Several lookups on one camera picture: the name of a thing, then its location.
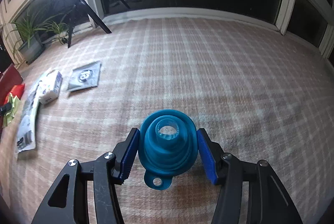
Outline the blue silicone collapsible funnel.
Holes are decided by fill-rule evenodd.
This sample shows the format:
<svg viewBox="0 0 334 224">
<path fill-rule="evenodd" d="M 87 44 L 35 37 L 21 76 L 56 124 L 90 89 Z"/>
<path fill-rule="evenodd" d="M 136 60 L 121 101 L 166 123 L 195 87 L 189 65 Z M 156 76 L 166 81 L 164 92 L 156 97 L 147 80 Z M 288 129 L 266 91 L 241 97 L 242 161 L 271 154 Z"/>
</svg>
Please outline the blue silicone collapsible funnel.
<svg viewBox="0 0 334 224">
<path fill-rule="evenodd" d="M 183 112 L 159 110 L 142 122 L 138 156 L 148 187 L 160 191 L 169 188 L 175 176 L 193 166 L 197 154 L 196 126 Z"/>
</svg>

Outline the grey foil sachet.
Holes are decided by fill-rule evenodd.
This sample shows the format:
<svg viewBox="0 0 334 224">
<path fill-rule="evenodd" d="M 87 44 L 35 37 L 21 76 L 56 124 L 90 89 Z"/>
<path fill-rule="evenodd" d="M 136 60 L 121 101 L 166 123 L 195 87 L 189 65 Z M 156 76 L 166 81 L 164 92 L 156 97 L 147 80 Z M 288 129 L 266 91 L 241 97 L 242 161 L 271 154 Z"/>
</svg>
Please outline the grey foil sachet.
<svg viewBox="0 0 334 224">
<path fill-rule="evenodd" d="M 96 61 L 72 70 L 68 80 L 68 92 L 94 88 L 99 85 L 101 62 Z"/>
</svg>

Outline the white patterned tissue pack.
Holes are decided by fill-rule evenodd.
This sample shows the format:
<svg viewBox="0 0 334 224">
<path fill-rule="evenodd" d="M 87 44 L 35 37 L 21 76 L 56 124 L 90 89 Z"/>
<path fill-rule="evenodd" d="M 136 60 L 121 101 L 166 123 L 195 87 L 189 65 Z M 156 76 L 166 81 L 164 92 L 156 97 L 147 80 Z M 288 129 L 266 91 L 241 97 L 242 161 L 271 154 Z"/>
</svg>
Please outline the white patterned tissue pack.
<svg viewBox="0 0 334 224">
<path fill-rule="evenodd" d="M 62 74 L 58 70 L 51 71 L 46 75 L 42 80 L 39 92 L 39 102 L 42 105 L 49 104 L 58 98 L 62 80 Z"/>
</svg>

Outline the white printed plastic package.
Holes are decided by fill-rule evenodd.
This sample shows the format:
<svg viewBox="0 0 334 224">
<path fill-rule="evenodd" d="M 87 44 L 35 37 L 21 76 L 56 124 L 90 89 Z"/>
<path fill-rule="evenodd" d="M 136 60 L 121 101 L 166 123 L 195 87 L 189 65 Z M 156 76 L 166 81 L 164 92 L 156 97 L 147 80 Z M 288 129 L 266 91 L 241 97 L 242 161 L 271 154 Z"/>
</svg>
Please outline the white printed plastic package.
<svg viewBox="0 0 334 224">
<path fill-rule="evenodd" d="M 40 97 L 48 76 L 54 71 L 52 69 L 45 71 L 28 91 L 16 134 L 18 153 L 36 148 L 36 116 Z"/>
</svg>

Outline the pink plaid blanket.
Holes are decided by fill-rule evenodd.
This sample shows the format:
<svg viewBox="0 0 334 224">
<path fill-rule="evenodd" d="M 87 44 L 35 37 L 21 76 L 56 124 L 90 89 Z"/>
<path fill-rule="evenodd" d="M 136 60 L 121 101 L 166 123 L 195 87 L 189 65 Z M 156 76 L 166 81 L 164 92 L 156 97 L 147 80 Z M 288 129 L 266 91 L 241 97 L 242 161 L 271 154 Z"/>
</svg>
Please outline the pink plaid blanket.
<svg viewBox="0 0 334 224">
<path fill-rule="evenodd" d="M 314 50 L 264 28 L 208 19 L 148 19 L 51 45 L 22 71 L 30 89 L 48 69 L 58 99 L 39 109 L 37 147 L 16 152 L 18 116 L 1 138 L 1 195 L 30 223 L 69 159 L 91 161 L 162 109 L 187 114 L 225 151 L 266 159 L 304 223 L 333 199 L 333 73 Z M 100 61 L 99 85 L 68 92 L 72 70 Z"/>
</svg>

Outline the yellow green fabric item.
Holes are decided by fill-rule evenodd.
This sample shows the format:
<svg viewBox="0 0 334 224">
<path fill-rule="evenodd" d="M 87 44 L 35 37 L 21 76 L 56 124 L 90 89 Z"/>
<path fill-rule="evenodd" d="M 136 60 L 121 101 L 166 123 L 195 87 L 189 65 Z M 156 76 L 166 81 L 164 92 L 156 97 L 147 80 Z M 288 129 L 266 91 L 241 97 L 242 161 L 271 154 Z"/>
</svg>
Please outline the yellow green fabric item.
<svg viewBox="0 0 334 224">
<path fill-rule="evenodd" d="M 15 118 L 15 114 L 20 106 L 20 99 L 12 93 L 9 94 L 8 99 L 5 100 L 5 104 L 1 107 L 1 116 L 3 117 L 2 127 L 7 127 Z"/>
</svg>

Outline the red folded fabric bag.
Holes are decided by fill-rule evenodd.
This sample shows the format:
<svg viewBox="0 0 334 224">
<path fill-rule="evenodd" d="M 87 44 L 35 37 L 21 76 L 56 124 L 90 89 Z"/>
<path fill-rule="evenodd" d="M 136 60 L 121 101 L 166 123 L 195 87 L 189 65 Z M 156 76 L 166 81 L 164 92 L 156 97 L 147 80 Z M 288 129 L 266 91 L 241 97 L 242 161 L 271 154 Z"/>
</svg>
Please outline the red folded fabric bag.
<svg viewBox="0 0 334 224">
<path fill-rule="evenodd" d="M 25 84 L 19 84 L 19 85 L 14 85 L 11 89 L 11 91 L 8 92 L 4 104 L 7 104 L 9 100 L 9 96 L 11 95 L 13 98 L 17 97 L 18 99 L 22 98 L 22 95 L 24 93 L 25 89 Z"/>
</svg>

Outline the dark red paper bag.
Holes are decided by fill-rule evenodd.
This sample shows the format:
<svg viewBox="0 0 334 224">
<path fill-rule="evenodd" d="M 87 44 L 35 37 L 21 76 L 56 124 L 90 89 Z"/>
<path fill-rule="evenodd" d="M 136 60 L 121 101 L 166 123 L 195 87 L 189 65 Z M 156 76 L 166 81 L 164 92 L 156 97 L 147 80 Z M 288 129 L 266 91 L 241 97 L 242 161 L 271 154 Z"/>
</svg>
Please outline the dark red paper bag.
<svg viewBox="0 0 334 224">
<path fill-rule="evenodd" d="M 23 82 L 23 78 L 13 64 L 11 64 L 3 74 L 0 81 L 0 100 L 1 106 L 4 105 L 5 98 L 11 91 L 14 85 L 19 85 Z"/>
</svg>

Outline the potted spider plant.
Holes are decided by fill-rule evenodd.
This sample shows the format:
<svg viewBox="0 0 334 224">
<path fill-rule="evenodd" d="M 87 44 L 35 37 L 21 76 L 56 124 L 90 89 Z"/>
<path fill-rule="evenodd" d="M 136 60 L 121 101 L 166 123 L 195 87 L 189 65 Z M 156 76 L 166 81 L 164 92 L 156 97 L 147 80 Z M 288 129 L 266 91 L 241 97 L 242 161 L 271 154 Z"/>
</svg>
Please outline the potted spider plant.
<svg viewBox="0 0 334 224">
<path fill-rule="evenodd" d="M 43 44 L 40 41 L 40 34 L 53 33 L 54 38 L 50 42 L 57 41 L 61 45 L 68 43 L 69 35 L 68 24 L 64 22 L 64 19 L 69 15 L 70 11 L 60 11 L 56 14 L 47 16 L 48 11 L 45 8 L 39 10 L 27 9 L 25 17 L 20 20 L 12 21 L 11 24 L 15 25 L 15 28 L 9 32 L 18 32 L 20 38 L 14 43 L 12 54 L 15 58 L 16 53 L 21 52 L 22 48 L 29 50 L 36 42 L 43 48 Z"/>
</svg>

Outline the black tripod stand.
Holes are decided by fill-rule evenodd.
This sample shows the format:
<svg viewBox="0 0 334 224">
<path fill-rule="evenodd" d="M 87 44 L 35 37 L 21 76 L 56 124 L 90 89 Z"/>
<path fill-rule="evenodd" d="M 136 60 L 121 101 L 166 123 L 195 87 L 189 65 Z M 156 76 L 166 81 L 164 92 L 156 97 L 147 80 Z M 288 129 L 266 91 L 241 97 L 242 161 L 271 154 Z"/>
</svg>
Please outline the black tripod stand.
<svg viewBox="0 0 334 224">
<path fill-rule="evenodd" d="M 76 24 L 77 17 L 84 13 L 90 16 L 95 24 L 97 24 L 106 34 L 111 34 L 112 31 L 107 27 L 103 20 L 95 13 L 85 0 L 73 0 L 74 4 L 70 12 L 70 22 L 68 26 L 67 47 L 71 47 L 72 35 Z"/>
</svg>

